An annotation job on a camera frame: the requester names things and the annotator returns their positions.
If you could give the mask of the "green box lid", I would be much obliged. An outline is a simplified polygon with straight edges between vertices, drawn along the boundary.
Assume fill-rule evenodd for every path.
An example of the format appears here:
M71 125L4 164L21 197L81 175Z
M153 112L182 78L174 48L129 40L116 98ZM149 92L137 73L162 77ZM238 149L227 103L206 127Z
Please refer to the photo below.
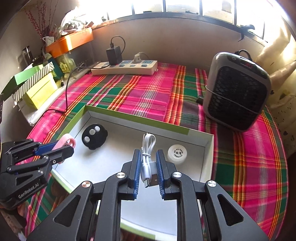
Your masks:
M42 68L43 65L41 64L15 74L1 92L3 95L3 101L6 101L17 89L20 88L21 85L23 85L24 82Z

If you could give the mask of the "red berry branches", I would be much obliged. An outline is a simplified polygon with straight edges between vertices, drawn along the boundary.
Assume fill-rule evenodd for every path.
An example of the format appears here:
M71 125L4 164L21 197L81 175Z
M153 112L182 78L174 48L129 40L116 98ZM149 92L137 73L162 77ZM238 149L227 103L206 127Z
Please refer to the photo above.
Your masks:
M54 16L58 3L59 1L36 1L24 8L25 15L41 38L55 36Z

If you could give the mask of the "orange storage box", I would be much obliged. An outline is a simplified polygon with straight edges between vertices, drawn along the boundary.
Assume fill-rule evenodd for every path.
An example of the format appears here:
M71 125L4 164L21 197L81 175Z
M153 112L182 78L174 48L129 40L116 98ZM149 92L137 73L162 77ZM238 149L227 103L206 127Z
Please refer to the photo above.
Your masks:
M77 47L93 41L93 33L91 28L66 35L53 44L46 47L46 52L51 54L53 58L57 58Z

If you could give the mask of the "yellow green shoebox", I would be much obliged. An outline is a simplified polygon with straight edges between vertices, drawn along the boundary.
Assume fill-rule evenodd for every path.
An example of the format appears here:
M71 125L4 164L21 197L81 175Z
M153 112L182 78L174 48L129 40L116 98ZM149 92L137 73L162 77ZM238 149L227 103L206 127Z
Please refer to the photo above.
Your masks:
M58 89L52 73L48 73L33 85L22 97L22 100L33 109L40 109L44 102Z

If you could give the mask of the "grey portable heater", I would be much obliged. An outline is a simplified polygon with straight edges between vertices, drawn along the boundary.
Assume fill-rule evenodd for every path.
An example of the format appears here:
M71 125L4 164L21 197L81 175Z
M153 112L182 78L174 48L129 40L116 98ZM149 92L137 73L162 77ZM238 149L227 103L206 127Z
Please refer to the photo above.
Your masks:
M219 52L211 62L203 111L208 118L245 132L261 114L271 93L268 73L238 54Z

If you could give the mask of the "cream heart curtain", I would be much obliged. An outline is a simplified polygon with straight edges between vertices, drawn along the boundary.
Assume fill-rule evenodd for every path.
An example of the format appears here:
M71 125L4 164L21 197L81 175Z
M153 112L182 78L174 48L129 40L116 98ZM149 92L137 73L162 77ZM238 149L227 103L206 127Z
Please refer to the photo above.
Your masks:
M271 81L267 106L280 132L287 157L295 153L295 38L283 23L255 63L265 69Z

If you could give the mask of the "plaid bed cloth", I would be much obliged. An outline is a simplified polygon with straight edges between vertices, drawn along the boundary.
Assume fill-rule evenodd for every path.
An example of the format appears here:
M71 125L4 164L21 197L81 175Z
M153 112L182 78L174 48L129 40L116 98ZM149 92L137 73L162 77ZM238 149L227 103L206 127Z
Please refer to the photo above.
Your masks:
M270 240L287 209L287 160L280 132L265 108L243 133L207 118L196 99L205 94L204 70L159 64L152 76L87 74L68 88L34 126L29 138L55 140L85 105L134 114L214 136L212 179L258 223Z

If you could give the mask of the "black charger adapter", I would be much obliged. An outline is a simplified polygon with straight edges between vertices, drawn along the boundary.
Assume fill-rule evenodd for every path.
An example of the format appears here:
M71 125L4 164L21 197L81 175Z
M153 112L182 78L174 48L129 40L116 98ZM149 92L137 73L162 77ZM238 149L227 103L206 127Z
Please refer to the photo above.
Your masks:
M121 49L119 46L106 50L109 65L118 65L122 62Z

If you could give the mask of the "beige power strip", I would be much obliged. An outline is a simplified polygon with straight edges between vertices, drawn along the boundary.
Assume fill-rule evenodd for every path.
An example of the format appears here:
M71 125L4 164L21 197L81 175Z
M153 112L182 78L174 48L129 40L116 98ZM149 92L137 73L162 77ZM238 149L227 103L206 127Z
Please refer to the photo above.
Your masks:
M143 60L140 63L133 63L132 60L125 60L118 65L109 65L109 62L99 63L91 72L93 75L153 75L157 68L158 61Z

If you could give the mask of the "green white cardboard box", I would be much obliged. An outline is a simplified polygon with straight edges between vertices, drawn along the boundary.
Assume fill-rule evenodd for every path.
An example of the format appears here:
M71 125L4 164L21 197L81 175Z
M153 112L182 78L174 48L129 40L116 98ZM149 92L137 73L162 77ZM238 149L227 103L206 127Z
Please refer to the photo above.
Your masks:
M92 151L82 143L82 134L95 123L108 131L108 137ZM200 182L211 178L214 136L209 133L88 105L74 115L63 133L75 138L76 147L72 157L53 166L52 175L68 192L83 181L98 183L119 172L134 150L142 147L145 133L156 136L155 150L167 152L175 144L187 150L185 161L176 166L179 172ZM150 239L176 240L177 204L163 200L158 186L146 188L140 183L137 199L122 202L121 227Z

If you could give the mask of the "pink cable winder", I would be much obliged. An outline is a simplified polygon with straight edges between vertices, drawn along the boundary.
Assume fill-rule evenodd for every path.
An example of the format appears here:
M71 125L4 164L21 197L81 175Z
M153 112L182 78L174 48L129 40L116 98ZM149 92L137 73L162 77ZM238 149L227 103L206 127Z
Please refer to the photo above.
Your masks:
M61 148L63 146L71 146L73 148L75 148L75 146L76 146L75 139L69 133L64 134L59 140L57 140L57 144L55 144L55 146L53 147L52 150ZM34 157L31 157L29 159L26 159L24 161L21 161L21 164L26 164L26 163L31 162Z

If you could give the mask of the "beige plug on strip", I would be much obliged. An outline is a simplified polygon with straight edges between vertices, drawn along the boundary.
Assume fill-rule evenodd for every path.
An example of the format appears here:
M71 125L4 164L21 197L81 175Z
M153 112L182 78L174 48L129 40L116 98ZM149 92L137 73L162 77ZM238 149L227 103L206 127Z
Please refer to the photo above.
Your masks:
M141 59L140 55L141 55L140 52L135 54L134 59L133 59L132 62L135 63L135 64L141 63L142 59Z

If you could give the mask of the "black oval remote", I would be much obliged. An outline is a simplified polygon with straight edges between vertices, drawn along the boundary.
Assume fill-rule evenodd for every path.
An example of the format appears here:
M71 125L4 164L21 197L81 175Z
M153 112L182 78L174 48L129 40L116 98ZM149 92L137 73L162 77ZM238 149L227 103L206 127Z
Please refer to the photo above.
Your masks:
M108 137L108 131L100 124L91 124L82 134L83 144L90 150L100 148Z

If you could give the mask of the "yellow toy figure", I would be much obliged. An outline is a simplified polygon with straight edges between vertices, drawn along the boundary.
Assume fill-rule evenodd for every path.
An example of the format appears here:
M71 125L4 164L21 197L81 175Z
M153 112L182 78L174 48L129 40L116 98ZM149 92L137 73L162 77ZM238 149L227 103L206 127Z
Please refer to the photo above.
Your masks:
M61 55L55 60L63 73L70 73L76 67L74 59L67 55Z

